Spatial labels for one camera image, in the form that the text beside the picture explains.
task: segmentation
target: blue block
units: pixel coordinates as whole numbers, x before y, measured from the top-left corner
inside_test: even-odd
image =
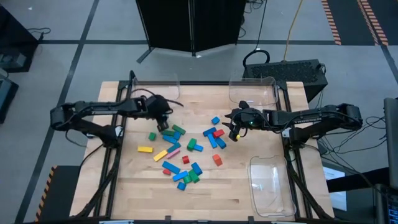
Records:
[[[193,147],[193,149],[196,150],[196,151],[202,152],[203,151],[203,146],[195,145]]]
[[[207,135],[207,137],[209,138],[210,144],[212,146],[212,148],[216,148],[217,147],[217,143],[216,140],[214,139],[212,134]]]
[[[200,175],[200,174],[203,173],[203,172],[201,171],[199,165],[198,165],[196,162],[194,162],[191,166],[192,166],[193,171],[194,171],[197,175]]]
[[[189,175],[188,171],[183,171],[183,172],[173,176],[173,180],[174,180],[174,182],[176,182],[176,181],[181,180],[182,178],[186,177],[187,175]]]
[[[214,125],[218,124],[219,121],[220,121],[220,119],[219,119],[218,117],[215,117],[215,118],[213,118],[213,119],[211,120],[211,122],[212,122]]]
[[[174,174],[180,173],[180,168],[176,167],[175,165],[173,165],[167,161],[163,162],[162,167],[164,167],[165,169],[168,169],[169,171],[173,172]]]
[[[185,187],[186,187],[186,186],[187,186],[187,185],[184,184],[183,182],[179,182],[178,185],[177,185],[177,188],[180,189],[180,190],[185,190]]]
[[[163,136],[163,139],[168,141],[169,143],[177,143],[177,140],[175,138],[173,138],[172,136]]]
[[[179,147],[181,147],[181,144],[180,144],[179,142],[177,142],[176,144],[174,144],[172,147],[170,147],[170,148],[167,150],[167,153],[171,153],[172,151],[178,149]]]
[[[180,140],[181,137],[181,133],[179,133],[178,131],[174,132],[174,137],[176,140]]]
[[[222,140],[221,138],[216,138],[216,142],[220,148],[224,149],[226,147],[224,140]]]
[[[217,129],[216,129],[215,127],[212,127],[212,128],[210,128],[209,130],[204,131],[204,132],[203,132],[203,135],[204,135],[204,137],[206,137],[207,135],[209,135],[209,134],[211,134],[211,133],[213,133],[213,132],[215,132],[215,131],[217,131]]]

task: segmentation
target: toy block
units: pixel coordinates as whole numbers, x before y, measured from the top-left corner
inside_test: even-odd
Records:
[[[203,146],[195,145],[193,147],[193,149],[196,150],[196,151],[202,152],[203,151]]]
[[[225,142],[221,138],[216,138],[216,142],[220,148],[224,149],[226,147]]]
[[[172,147],[170,147],[170,148],[167,150],[167,152],[168,152],[168,153],[171,153],[171,152],[173,152],[174,150],[178,149],[179,147],[181,147],[181,144],[180,144],[179,142],[177,142],[177,143],[175,143]]]
[[[171,159],[173,156],[177,155],[178,153],[180,153],[180,149],[176,149],[172,153],[167,154],[166,158]]]
[[[172,172],[169,171],[168,169],[164,169],[163,173],[166,174],[166,175],[172,175]]]
[[[212,122],[214,125],[218,124],[219,121],[220,121],[220,119],[219,119],[218,117],[215,117],[215,118],[213,118],[213,119],[211,120],[211,122]]]
[[[193,147],[197,144],[197,140],[196,139],[191,139],[187,145],[187,149],[189,151],[193,150]]]
[[[195,173],[196,173],[197,175],[200,175],[200,174],[203,173],[203,172],[201,171],[199,165],[198,165],[196,162],[194,162],[191,166],[192,166],[193,171],[195,171]]]
[[[172,126],[172,129],[173,129],[174,131],[178,131],[178,132],[181,133],[182,135],[184,135],[185,132],[186,132],[186,130],[184,130],[184,129],[178,127],[177,125],[173,125],[173,126]]]
[[[180,173],[180,168],[176,167],[175,165],[173,165],[167,161],[163,162],[162,167],[165,169],[168,169],[169,171],[173,172],[174,174]]]
[[[216,139],[216,138],[222,136],[223,134],[224,134],[224,130],[220,129],[220,130],[213,132],[213,137]]]
[[[184,178],[184,177],[186,177],[188,175],[189,175],[188,171],[183,171],[183,172],[181,172],[179,174],[174,175],[173,176],[173,180],[174,180],[174,182],[176,182],[176,181],[181,180],[182,178]]]
[[[223,165],[223,161],[221,161],[221,157],[219,155],[215,154],[213,156],[213,160],[214,160],[214,162],[216,163],[217,166]]]
[[[173,138],[175,138],[176,140],[180,140],[180,137],[181,137],[181,133],[179,133],[178,131],[175,131]]]
[[[209,134],[213,133],[217,131],[217,129],[215,127],[210,128],[209,130],[206,130],[203,132],[204,137],[208,136]]]
[[[155,141],[156,134],[155,133],[150,133],[148,139],[151,140],[151,141]]]
[[[147,146],[138,146],[138,151],[139,152],[154,152],[154,148],[147,147]]]
[[[184,180],[184,184],[190,183],[192,181],[192,179],[189,175],[184,177],[183,180]]]
[[[163,139],[168,141],[169,143],[176,144],[177,140],[171,136],[163,136]]]
[[[182,162],[183,162],[184,164],[189,163],[189,158],[188,158],[188,156],[183,156],[183,157],[182,157]]]
[[[161,132],[163,135],[167,135],[167,136],[172,136],[174,137],[174,133],[175,131],[171,131],[171,130],[164,130]]]
[[[187,185],[184,184],[183,182],[179,182],[177,185],[177,188],[180,190],[185,190],[186,187],[187,187]]]
[[[216,148],[217,147],[217,143],[216,140],[214,139],[212,134],[207,135],[207,137],[209,138],[210,144],[212,148]]]
[[[159,161],[161,158],[165,157],[167,155],[167,151],[163,150],[162,152],[160,152],[158,155],[156,155],[154,157],[154,160],[157,162]]]
[[[198,182],[200,180],[194,170],[190,170],[188,173],[189,173],[189,177],[191,177],[191,180],[194,183],[196,183],[196,182]]]

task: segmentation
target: green cube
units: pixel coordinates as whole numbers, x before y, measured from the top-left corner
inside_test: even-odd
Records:
[[[175,131],[170,131],[170,130],[162,131],[163,135],[172,136],[172,137],[174,137],[174,133],[175,133]]]
[[[195,171],[190,170],[188,173],[189,173],[189,177],[191,177],[191,180],[194,183],[197,183],[200,180],[199,177],[197,176],[197,174],[195,173]]]
[[[191,139],[187,145],[187,149],[189,151],[193,150],[193,147],[195,147],[195,145],[197,144],[197,140],[196,139]]]
[[[155,134],[155,133],[150,133],[148,139],[151,140],[151,141],[155,141],[155,139],[156,139],[156,134]]]
[[[181,133],[182,135],[184,135],[185,132],[186,132],[184,129],[178,127],[177,125],[173,125],[173,126],[172,126],[172,129],[175,130],[175,131],[178,131],[178,132]]]
[[[191,179],[191,177],[188,175],[188,176],[185,176],[184,178],[183,178],[183,180],[184,180],[184,184],[187,184],[187,183],[190,183],[191,181],[192,181],[192,179]]]

